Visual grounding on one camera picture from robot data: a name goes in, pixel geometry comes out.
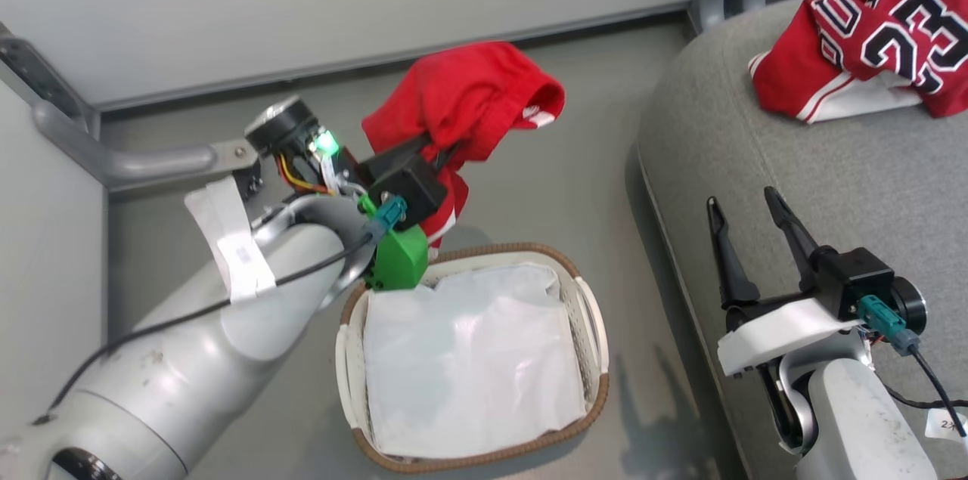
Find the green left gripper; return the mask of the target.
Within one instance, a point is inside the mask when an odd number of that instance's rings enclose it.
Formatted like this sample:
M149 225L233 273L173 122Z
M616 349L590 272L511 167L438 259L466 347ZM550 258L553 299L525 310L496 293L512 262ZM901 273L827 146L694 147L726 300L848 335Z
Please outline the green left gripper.
M411 157L422 156L431 142L429 135L412 137L364 160L361 170L390 173ZM433 172L442 172L457 150L440 150L433 157ZM368 195L363 195L359 198L359 208L368 218L364 229L368 243L374 246L372 263L364 277L366 284L377 291L413 290L429 265L429 243L418 225L397 228L407 218L407 201L390 195L383 203L376 204Z

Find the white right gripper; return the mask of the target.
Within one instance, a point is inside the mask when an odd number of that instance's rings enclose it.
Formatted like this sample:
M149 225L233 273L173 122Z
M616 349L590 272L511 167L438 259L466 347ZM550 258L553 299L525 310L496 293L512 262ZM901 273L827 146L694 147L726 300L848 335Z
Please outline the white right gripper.
M811 256L819 248L775 187L764 188L765 203L777 228L783 232L799 271L799 290L815 287ZM748 280L729 237L728 221L715 197L706 201L721 306L752 305L760 300L758 287ZM774 359L792 358L779 367L785 390L809 370L847 358L862 362L862 339L857 321L838 321L816 299L802 299L768 312L730 331L717 342L717 360L725 376Z

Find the red basketball shorts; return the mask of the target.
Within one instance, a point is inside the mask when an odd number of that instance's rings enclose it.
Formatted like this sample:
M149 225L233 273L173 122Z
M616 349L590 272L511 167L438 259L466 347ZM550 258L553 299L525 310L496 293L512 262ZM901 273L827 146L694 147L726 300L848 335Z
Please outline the red basketball shorts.
M566 90L511 43L477 42L416 60L392 94L362 121L375 153L426 135L421 153L432 162L452 150L440 181L442 208L421 228L432 249L454 225L469 199L464 164L485 162L513 129L542 128L559 119Z

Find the red number 23 jersey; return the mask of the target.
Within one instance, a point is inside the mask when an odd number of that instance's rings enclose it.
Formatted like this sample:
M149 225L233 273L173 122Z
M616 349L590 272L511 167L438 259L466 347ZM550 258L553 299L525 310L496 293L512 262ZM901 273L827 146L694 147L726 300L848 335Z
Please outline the red number 23 jersey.
M968 0L804 0L748 70L765 111L816 124L968 111Z

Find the grey fabric sofa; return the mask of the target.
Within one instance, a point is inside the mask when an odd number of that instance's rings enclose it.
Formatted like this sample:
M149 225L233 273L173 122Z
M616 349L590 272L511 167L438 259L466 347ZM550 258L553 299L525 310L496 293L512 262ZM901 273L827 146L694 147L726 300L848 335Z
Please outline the grey fabric sofa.
M724 376L724 335L706 199L717 197L744 270L764 296L799 275L763 190L776 187L819 243L863 246L926 297L922 353L952 398L968 398L968 112L922 106L805 125L761 111L748 63L771 48L799 4L778 2L695 38L644 105L641 172L728 422L723 435L751 480L794 480L761 381Z

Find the black caster wheel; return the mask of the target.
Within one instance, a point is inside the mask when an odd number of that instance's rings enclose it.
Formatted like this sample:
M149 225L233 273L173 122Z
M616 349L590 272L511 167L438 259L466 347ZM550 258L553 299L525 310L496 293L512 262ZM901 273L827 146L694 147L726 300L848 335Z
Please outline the black caster wheel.
M243 203L247 203L262 190L264 185L262 163L257 160L251 166L236 168L231 171L231 177L235 181Z

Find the white paper tag strip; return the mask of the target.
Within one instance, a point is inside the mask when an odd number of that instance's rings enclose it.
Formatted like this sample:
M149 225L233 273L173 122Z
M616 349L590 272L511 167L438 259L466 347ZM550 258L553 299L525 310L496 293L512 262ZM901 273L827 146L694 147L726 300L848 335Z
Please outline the white paper tag strip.
M252 301L275 290L275 274L257 246L232 177L191 191L185 195L184 204L213 254L231 304Z

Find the wicker laundry basket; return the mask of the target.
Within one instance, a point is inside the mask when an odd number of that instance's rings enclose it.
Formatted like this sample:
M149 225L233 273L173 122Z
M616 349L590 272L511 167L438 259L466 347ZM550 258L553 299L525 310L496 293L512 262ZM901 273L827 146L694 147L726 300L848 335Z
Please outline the wicker laundry basket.
M363 329L368 301L377 291L358 285L349 295L337 332L335 367L337 387L350 432L364 454L378 466L400 474L427 474L473 469L535 453L581 435L601 414L610 387L609 346L605 324L594 292L578 268L561 252L543 243L498 243L442 254L428 267L418 285L433 285L449 274L481 268L532 263L552 268L561 282L561 300L569 324L585 390L585 415L566 428L535 440L469 458L435 460L401 458L381 453L374 443L367 400Z

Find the small white paper label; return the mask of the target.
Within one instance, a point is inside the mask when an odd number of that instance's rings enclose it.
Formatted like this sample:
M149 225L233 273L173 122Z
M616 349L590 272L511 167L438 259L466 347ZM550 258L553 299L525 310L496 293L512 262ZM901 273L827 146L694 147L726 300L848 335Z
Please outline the small white paper label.
M968 417L958 412L953 416L948 409L929 409L926 425L924 425L924 436L968 444Z

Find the grey partition frame with foot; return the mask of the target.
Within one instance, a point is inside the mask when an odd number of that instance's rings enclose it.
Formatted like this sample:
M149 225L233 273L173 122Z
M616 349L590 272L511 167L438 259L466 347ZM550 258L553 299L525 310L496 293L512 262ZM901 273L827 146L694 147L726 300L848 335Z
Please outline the grey partition frame with foot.
M30 102L36 129L88 174L115 191L228 175L259 157L244 139L129 152L101 143L101 113L87 104L39 50L0 22L0 62L38 98Z

